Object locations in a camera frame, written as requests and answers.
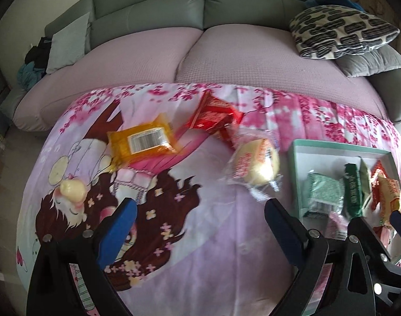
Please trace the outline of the cream bread pack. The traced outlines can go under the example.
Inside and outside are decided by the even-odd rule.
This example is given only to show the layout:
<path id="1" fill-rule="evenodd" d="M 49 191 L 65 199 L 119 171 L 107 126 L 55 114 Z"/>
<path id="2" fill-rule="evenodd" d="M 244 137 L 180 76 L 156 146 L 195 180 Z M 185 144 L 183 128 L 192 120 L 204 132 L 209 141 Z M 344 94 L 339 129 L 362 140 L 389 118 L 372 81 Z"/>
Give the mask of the cream bread pack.
<path id="1" fill-rule="evenodd" d="M 388 227 L 392 212 L 401 212 L 401 187 L 398 180 L 378 176 L 380 194 L 380 217 L 383 225 Z"/>

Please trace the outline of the pink bread pack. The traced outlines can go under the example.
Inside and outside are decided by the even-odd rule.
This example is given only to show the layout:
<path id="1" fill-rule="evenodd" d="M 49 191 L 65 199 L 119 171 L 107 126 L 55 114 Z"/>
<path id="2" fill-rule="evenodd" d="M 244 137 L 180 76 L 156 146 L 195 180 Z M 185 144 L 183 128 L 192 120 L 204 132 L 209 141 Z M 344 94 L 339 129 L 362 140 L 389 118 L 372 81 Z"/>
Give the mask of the pink bread pack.
<path id="1" fill-rule="evenodd" d="M 348 221 L 341 215 L 335 212 L 329 214 L 328 224 L 325 230 L 325 237 L 333 240 L 345 240 L 348 234 Z M 332 270 L 332 263 L 324 264 L 317 287 L 314 290 L 313 296 L 320 299 L 328 283 L 328 279 Z"/>

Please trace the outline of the green white barcode snack pack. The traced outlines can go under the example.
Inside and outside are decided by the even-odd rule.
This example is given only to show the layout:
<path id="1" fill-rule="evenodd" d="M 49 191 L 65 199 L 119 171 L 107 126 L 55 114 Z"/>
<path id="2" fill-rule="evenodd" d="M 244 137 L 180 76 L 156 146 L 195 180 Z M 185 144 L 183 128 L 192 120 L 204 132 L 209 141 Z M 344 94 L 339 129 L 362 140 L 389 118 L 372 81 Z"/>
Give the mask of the green white barcode snack pack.
<path id="1" fill-rule="evenodd" d="M 343 180 L 310 171 L 303 183 L 301 216 L 341 214 L 344 205 L 345 187 Z"/>

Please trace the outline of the small dark green packet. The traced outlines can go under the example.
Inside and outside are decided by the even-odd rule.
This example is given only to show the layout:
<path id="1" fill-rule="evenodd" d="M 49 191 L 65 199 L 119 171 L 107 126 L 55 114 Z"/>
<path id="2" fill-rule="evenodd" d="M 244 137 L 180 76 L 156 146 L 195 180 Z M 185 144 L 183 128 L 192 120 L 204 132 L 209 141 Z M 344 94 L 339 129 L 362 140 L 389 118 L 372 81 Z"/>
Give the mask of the small dark green packet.
<path id="1" fill-rule="evenodd" d="M 345 164 L 343 176 L 345 187 L 344 209 L 349 219 L 363 215 L 363 196 L 359 170 L 356 164 Z"/>

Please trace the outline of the green sandwich biscuit pack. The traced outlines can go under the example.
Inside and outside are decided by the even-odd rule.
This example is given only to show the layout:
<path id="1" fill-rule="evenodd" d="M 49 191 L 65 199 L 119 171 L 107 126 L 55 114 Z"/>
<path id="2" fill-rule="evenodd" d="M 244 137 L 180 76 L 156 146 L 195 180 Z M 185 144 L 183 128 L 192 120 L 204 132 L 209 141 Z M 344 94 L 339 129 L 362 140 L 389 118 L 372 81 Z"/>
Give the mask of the green sandwich biscuit pack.
<path id="1" fill-rule="evenodd" d="M 361 191 L 363 196 L 363 206 L 366 206 L 371 199 L 372 195 L 372 183 L 371 183 L 371 173 L 368 168 L 367 163 L 360 158 L 360 183 L 361 183 Z"/>

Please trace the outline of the dark red wafer pack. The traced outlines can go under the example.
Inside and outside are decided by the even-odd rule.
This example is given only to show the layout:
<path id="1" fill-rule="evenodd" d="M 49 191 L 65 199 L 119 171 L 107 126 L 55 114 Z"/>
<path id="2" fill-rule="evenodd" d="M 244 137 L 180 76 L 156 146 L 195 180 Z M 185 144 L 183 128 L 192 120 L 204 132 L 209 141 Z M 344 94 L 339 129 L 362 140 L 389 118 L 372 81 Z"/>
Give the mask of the dark red wafer pack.
<path id="1" fill-rule="evenodd" d="M 373 201 L 371 202 L 371 210 L 375 211 L 376 207 L 383 200 L 382 178 L 388 178 L 386 170 L 380 160 L 377 161 L 370 174 L 370 183 L 372 188 Z"/>

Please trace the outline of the round bun clear wrapper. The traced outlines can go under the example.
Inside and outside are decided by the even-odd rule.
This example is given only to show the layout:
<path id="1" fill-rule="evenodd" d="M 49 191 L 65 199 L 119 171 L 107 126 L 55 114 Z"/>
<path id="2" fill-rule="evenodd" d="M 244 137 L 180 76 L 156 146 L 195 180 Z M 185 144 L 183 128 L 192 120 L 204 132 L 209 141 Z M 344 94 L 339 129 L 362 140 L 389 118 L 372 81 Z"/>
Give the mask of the round bun clear wrapper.
<path id="1" fill-rule="evenodd" d="M 223 171 L 228 185 L 241 185 L 260 203 L 281 190 L 279 145 L 271 132 L 239 128 L 232 137 L 234 153 Z"/>

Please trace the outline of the orange cake pack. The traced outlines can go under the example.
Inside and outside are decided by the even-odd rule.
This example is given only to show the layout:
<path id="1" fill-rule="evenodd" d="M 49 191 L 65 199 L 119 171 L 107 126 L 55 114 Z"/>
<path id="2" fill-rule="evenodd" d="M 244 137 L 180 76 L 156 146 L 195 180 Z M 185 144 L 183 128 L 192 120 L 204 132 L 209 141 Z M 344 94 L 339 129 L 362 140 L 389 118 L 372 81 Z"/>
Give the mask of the orange cake pack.
<path id="1" fill-rule="evenodd" d="M 161 113 L 150 123 L 107 132 L 115 169 L 131 163 L 176 154 L 180 150 L 167 116 Z"/>

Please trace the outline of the teal rimmed white tray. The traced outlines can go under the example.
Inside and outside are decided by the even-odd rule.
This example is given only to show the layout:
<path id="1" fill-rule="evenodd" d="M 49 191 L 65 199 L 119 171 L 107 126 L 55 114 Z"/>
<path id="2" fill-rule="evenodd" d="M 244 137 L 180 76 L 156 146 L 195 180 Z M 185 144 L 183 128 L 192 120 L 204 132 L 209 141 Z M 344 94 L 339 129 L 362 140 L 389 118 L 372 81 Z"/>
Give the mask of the teal rimmed white tray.
<path id="1" fill-rule="evenodd" d="M 306 315 L 401 315 L 401 180 L 388 151 L 297 139 L 288 151 L 293 283 Z"/>

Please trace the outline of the pink anime print cloth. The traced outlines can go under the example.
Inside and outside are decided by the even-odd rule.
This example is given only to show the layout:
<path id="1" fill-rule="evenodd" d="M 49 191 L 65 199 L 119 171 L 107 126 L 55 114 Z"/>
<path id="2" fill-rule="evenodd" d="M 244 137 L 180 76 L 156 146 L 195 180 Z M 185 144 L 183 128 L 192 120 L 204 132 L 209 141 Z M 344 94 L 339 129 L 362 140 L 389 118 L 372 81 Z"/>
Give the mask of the pink anime print cloth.
<path id="1" fill-rule="evenodd" d="M 221 174 L 230 148 L 185 123 L 209 91 L 267 130 L 280 150 L 296 139 L 390 151 L 401 182 L 401 136 L 393 124 L 340 103 L 270 88 L 161 83 L 100 88 L 63 111 L 26 184 L 17 229 L 17 271 L 28 287 L 45 235 L 95 230 L 126 197 L 140 220 L 105 273 L 136 315 L 263 315 L 288 286 L 290 269 L 244 187 Z M 116 172 L 107 133 L 165 113 L 183 152 Z"/>

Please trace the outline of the red heart snack pack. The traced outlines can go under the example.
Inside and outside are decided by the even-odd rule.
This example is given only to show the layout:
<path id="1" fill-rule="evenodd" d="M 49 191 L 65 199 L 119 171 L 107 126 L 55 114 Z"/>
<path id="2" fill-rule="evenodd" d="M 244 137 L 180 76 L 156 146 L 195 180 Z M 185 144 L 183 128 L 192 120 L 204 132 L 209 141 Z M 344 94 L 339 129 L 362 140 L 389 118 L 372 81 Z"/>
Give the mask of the red heart snack pack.
<path id="1" fill-rule="evenodd" d="M 189 129 L 198 129 L 217 136 L 230 148 L 234 148 L 232 137 L 239 128 L 244 113 L 231 103 L 214 97 L 206 91 L 189 121 Z"/>

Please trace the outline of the pink sofa seat cover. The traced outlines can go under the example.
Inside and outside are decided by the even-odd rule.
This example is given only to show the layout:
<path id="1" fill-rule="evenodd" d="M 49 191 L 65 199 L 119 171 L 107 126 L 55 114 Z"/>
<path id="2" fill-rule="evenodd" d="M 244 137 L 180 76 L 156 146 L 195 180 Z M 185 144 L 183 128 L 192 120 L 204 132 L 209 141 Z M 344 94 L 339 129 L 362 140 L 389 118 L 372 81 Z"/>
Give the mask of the pink sofa seat cover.
<path id="1" fill-rule="evenodd" d="M 93 89 L 172 82 L 275 88 L 380 118 L 388 115 L 366 78 L 346 77 L 333 61 L 300 57 L 289 32 L 227 24 L 207 31 L 153 29 L 108 41 L 34 85 L 13 121 L 23 131 L 47 131 L 75 99 Z"/>

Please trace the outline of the black white patterned pillow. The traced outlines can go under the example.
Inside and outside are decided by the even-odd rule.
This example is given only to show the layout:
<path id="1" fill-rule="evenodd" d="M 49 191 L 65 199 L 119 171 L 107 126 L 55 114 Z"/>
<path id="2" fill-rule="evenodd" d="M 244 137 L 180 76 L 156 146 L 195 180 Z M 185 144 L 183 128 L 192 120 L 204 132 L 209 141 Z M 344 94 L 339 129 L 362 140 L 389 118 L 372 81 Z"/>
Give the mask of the black white patterned pillow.
<path id="1" fill-rule="evenodd" d="M 377 16 L 339 5 L 311 7 L 290 22 L 302 58 L 334 60 L 388 45 L 400 29 Z"/>

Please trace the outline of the blue fabric behind pillow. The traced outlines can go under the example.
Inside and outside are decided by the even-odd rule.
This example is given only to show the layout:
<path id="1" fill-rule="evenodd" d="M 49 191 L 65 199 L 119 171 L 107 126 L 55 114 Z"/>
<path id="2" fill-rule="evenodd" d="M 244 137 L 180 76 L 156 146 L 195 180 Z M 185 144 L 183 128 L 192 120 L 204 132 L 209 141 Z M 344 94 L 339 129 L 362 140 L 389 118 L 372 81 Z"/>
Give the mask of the blue fabric behind pillow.
<path id="1" fill-rule="evenodd" d="M 307 0 L 305 2 L 307 8 L 322 6 L 322 5 L 338 5 L 348 8 L 357 9 L 361 12 L 364 12 L 365 9 L 360 6 L 360 4 L 356 2 L 352 2 L 351 0 Z"/>

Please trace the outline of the grey sofa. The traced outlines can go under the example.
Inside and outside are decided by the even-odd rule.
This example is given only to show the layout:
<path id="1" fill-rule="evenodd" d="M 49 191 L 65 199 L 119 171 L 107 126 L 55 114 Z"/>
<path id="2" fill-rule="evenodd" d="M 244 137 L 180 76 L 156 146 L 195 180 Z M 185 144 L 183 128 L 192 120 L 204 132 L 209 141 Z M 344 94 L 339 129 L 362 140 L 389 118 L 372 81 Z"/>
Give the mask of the grey sofa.
<path id="1" fill-rule="evenodd" d="M 187 27 L 207 31 L 215 26 L 247 24 L 289 32 L 290 20 L 305 9 L 306 1 L 80 0 L 46 24 L 45 35 L 51 37 L 75 19 L 90 13 L 86 56 L 108 41 L 153 29 Z M 387 110 L 387 118 L 401 133 L 401 69 L 364 78 L 376 90 Z M 13 123 L 14 113 L 23 98 L 8 108 L 8 117 Z"/>

